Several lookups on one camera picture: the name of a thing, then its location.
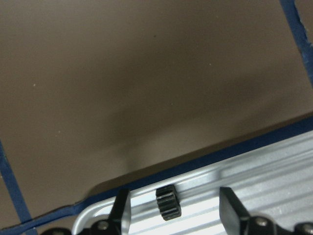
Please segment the ridged metal surface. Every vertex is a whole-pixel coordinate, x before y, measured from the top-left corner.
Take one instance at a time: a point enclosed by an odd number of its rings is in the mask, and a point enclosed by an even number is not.
[[[179,218],[164,221],[156,188],[175,184],[181,205]],[[219,187],[232,187],[246,208],[270,215],[282,227],[313,221],[313,132],[244,153],[132,191],[129,235],[220,235]],[[85,209],[76,234],[91,217],[108,214],[114,198]]]

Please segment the blue tape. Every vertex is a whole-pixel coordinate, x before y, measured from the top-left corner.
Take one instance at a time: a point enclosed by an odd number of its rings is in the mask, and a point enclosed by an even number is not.
[[[114,188],[112,190],[100,193],[98,195],[91,196],[74,205],[59,208],[55,211],[52,211],[48,214],[35,218],[31,221],[22,223],[20,225],[7,228],[4,230],[0,230],[0,235],[21,234],[25,231],[28,231],[29,229],[44,225],[54,220],[61,219],[61,218],[71,216],[71,215],[77,215],[83,209],[85,209],[87,206],[93,203],[116,196],[117,192],[121,188],[129,188],[130,190],[134,190],[134,189],[137,189],[137,188],[140,188],[140,187],[152,184],[152,183],[156,183],[158,181],[165,180],[170,177],[177,176],[177,175],[186,173],[188,171],[198,169],[200,167],[269,145],[271,143],[276,143],[278,141],[282,141],[287,138],[306,133],[311,130],[313,130],[313,117],[304,119],[302,121],[299,121],[287,127],[283,127],[278,130],[272,131],[260,137],[256,137],[248,141],[236,144],[234,146],[205,155],[203,157],[189,161],[187,163],[177,165],[173,168],[170,168],[162,172],[159,172],[157,174],[148,176],[146,178],[134,181],[122,187]]]
[[[285,12],[294,40],[301,52],[310,81],[313,84],[313,46],[308,40],[305,27],[301,22],[294,0],[280,0],[280,3]]]
[[[26,203],[24,201],[22,192],[19,188],[18,182],[13,174],[10,163],[5,156],[3,146],[0,142],[0,172],[2,175],[2,179],[8,189],[10,197],[12,199],[15,210],[19,216],[19,219],[22,223],[31,221],[30,213],[27,209]],[[36,235],[37,231],[32,229],[27,231],[27,235]]]

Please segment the screw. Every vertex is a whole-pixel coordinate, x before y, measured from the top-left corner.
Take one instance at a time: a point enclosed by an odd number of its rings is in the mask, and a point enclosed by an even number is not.
[[[98,222],[98,230],[106,230],[109,227],[109,223],[107,221],[101,220]]]
[[[312,224],[304,224],[303,230],[308,234],[313,234],[313,225]]]
[[[255,219],[255,223],[259,226],[266,226],[268,224],[268,220],[263,217],[257,217]]]

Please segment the black plastic part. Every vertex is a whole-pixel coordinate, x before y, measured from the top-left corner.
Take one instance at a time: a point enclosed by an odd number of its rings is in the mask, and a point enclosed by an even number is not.
[[[121,189],[116,196],[109,218],[95,222],[91,228],[83,229],[78,235],[127,235],[131,216],[130,191]],[[72,235],[72,233],[68,229],[53,228],[41,235]]]
[[[228,235],[243,235],[250,214],[231,188],[220,188],[220,219]]]
[[[174,185],[168,185],[156,190],[156,202],[164,220],[181,216],[179,198]]]
[[[53,228],[44,231],[41,235],[72,235],[72,233],[66,228]]]
[[[294,232],[263,216],[251,217],[231,188],[220,188],[220,218],[228,235],[312,235],[313,223],[297,224]]]

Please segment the bolt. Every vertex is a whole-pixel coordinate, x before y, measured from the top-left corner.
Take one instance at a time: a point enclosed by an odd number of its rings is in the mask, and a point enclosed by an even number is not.
[[[255,223],[259,226],[266,226],[268,224],[268,220],[263,217],[257,217],[255,219]]]
[[[107,221],[101,220],[98,222],[98,230],[106,230],[109,227],[109,223]]]
[[[304,224],[303,225],[303,230],[308,233],[313,235],[313,225],[312,224]]]

